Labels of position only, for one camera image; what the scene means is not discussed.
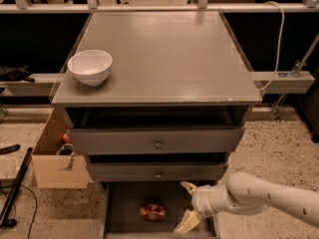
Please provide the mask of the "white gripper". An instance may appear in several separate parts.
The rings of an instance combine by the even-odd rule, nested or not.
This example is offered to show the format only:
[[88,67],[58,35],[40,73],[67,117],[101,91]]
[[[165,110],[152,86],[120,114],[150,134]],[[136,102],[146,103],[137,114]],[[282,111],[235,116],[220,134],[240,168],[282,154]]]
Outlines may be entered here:
[[197,187],[195,184],[182,181],[180,185],[191,195],[191,206],[194,210],[185,210],[185,213],[173,233],[183,236],[195,228],[201,217],[208,218],[217,214],[212,204],[215,187],[210,185]]

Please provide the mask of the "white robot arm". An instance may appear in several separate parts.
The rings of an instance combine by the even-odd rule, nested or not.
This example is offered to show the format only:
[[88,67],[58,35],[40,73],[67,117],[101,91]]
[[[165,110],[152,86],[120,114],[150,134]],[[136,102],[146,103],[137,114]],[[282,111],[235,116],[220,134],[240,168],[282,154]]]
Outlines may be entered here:
[[183,236],[203,218],[220,212],[236,215],[256,215],[265,205],[276,208],[311,226],[319,227],[319,193],[271,183],[245,172],[231,174],[218,185],[196,186],[182,181],[191,196],[192,210],[186,210],[173,233]]

